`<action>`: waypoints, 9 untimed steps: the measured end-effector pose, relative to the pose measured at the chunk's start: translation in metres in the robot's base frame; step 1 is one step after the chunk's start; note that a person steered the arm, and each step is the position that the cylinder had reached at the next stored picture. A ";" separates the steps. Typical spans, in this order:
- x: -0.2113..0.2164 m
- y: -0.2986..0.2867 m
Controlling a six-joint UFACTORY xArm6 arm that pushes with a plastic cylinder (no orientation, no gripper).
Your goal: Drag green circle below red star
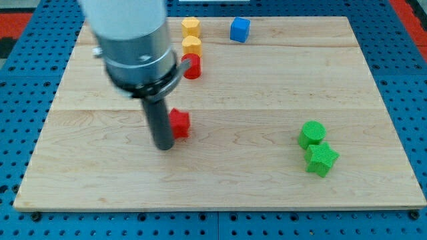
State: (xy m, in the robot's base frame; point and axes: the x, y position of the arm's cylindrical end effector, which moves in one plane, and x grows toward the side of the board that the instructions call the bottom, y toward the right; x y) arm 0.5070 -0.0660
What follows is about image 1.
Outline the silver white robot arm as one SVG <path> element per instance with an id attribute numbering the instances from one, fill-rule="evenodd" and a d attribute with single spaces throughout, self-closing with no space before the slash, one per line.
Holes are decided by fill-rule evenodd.
<path id="1" fill-rule="evenodd" d="M 163 0 L 80 0 L 113 84 L 157 102 L 178 85 L 189 61 L 177 62 Z"/>

